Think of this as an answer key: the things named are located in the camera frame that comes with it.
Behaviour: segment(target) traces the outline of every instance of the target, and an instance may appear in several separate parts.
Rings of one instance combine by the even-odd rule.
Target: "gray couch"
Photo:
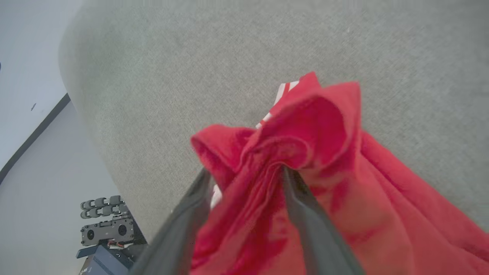
[[[489,2],[89,0],[61,74],[146,237],[201,165],[190,136],[253,127],[278,85],[358,81],[363,127],[489,230]]]

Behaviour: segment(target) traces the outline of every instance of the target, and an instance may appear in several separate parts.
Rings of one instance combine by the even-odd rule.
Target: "red fabric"
[[[279,168],[298,170],[367,274],[489,274],[489,238],[360,125],[360,88],[314,73],[259,130],[212,125],[192,145],[223,192],[192,274],[305,274]]]

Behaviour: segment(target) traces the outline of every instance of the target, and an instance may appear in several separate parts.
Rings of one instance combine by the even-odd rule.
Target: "red cloth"
[[[489,238],[360,125],[360,87],[302,77],[259,130],[192,137],[223,192],[192,274],[305,274],[280,166],[298,170],[367,274],[489,274]]]

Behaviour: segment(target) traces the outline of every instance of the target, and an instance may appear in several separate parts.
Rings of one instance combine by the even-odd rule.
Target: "dark baseboard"
[[[24,152],[31,146],[36,139],[46,130],[46,128],[51,124],[51,122],[56,118],[56,116],[63,110],[64,107],[70,102],[70,98],[68,94],[65,94],[63,98],[61,98],[60,102],[54,106],[53,110],[46,116],[46,118],[39,124],[39,126],[32,132],[29,138],[22,144],[22,146],[15,152],[15,154],[9,159],[7,164],[0,171],[0,184],[3,182],[3,179],[7,176],[8,172],[12,167],[14,167],[15,163],[21,158]]]

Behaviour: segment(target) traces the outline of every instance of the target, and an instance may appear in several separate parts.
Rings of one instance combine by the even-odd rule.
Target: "gray floor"
[[[69,103],[0,185],[0,274],[78,274],[79,204],[115,194]]]

